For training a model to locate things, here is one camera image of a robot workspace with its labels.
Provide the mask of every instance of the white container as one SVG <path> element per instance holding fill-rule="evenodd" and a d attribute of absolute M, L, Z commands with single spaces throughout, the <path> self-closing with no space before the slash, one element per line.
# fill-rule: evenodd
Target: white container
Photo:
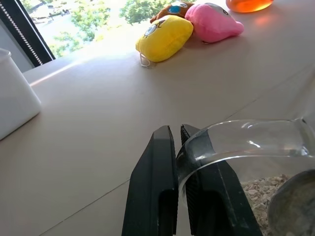
<path fill-rule="evenodd" d="M 36 116 L 40 101 L 11 58 L 0 49 L 0 140 Z"/>

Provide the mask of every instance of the orange object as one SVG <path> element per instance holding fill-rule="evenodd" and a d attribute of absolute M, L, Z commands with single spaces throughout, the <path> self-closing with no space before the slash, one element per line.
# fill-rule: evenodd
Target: orange object
<path fill-rule="evenodd" d="M 253 12 L 262 10 L 272 4 L 273 0 L 226 0 L 226 5 L 235 12 Z"/>

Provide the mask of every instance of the white table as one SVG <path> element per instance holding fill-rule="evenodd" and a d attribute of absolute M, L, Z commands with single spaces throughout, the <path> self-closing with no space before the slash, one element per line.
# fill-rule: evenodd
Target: white table
<path fill-rule="evenodd" d="M 0 143 L 0 234 L 117 236 L 126 181 L 154 130 L 170 125 L 178 149 L 182 123 L 290 118 L 313 86 L 314 15 L 313 0 L 233 14 L 240 37 L 192 40 L 153 69 L 121 39 L 26 72 L 42 112 Z M 182 208 L 179 219 L 189 235 Z"/>

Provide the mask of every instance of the stuffed toy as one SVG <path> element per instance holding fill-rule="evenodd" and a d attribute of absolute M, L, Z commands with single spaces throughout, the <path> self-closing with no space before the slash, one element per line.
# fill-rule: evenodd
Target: stuffed toy
<path fill-rule="evenodd" d="M 192 23 L 178 16 L 167 15 L 152 23 L 138 39 L 136 50 L 148 60 L 159 62 L 170 58 L 189 39 Z"/>
<path fill-rule="evenodd" d="M 169 4 L 165 8 L 163 8 L 156 16 L 154 16 L 150 23 L 152 23 L 155 20 L 158 20 L 166 15 L 175 15 L 182 18 L 185 18 L 185 14 L 187 10 L 193 5 L 193 3 L 190 2 L 184 2 L 184 1 L 176 1 L 172 4 Z"/>
<path fill-rule="evenodd" d="M 222 7 L 212 3 L 194 4 L 185 19 L 193 24 L 196 35 L 207 43 L 213 43 L 244 31 L 242 23 L 235 21 Z"/>

